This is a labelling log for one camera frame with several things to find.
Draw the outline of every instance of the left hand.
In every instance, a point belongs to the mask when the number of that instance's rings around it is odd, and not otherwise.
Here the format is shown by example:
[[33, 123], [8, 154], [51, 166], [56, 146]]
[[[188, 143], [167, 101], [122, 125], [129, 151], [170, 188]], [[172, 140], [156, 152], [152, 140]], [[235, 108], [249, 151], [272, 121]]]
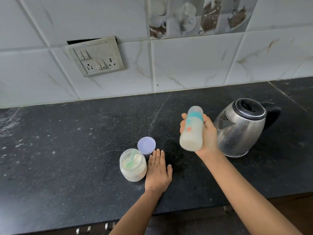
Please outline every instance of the left hand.
[[159, 193], [161, 196], [172, 181], [173, 168], [171, 165], [165, 166], [165, 154], [159, 149], [153, 151], [148, 161], [148, 171], [146, 175], [145, 189]]

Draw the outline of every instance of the kettle handle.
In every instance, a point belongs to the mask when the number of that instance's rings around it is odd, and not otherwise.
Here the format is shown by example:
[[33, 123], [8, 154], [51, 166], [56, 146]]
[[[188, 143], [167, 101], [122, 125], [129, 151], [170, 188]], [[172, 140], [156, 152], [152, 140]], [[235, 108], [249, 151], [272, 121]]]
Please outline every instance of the kettle handle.
[[260, 104], [266, 110], [266, 118], [263, 130], [269, 128], [278, 119], [281, 113], [281, 108], [277, 106], [277, 103], [272, 102], [260, 102]]

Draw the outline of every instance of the electric kettle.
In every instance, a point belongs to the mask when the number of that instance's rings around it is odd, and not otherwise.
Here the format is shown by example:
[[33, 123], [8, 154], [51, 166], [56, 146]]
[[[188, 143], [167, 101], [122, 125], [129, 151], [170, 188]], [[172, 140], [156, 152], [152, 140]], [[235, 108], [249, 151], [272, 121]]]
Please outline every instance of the electric kettle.
[[271, 102], [257, 102], [248, 98], [232, 102], [213, 123], [217, 129], [218, 148], [225, 156], [244, 156], [280, 113], [281, 109]]

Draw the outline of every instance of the bottle cap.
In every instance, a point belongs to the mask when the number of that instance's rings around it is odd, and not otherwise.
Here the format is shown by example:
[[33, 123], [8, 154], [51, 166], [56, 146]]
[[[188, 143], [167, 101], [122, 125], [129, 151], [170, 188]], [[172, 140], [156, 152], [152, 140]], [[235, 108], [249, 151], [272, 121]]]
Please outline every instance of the bottle cap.
[[148, 155], [155, 150], [156, 142], [151, 137], [143, 137], [138, 141], [137, 147], [142, 154]]

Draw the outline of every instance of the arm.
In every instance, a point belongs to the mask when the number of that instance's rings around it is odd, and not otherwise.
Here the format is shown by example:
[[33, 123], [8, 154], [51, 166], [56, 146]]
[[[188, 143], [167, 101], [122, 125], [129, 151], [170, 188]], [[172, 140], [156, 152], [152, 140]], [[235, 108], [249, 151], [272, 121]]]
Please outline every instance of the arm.
[[[182, 117], [185, 120], [187, 114], [182, 114]], [[185, 127], [184, 120], [181, 133]], [[203, 121], [203, 146], [196, 154], [210, 170], [248, 231], [252, 235], [300, 235], [299, 230], [254, 189], [217, 148], [216, 128], [205, 114]]]
[[145, 193], [127, 211], [116, 224], [111, 235], [143, 235], [146, 231], [152, 213], [172, 181], [173, 169], [171, 165], [165, 166], [165, 154], [159, 149], [150, 155], [146, 175]]

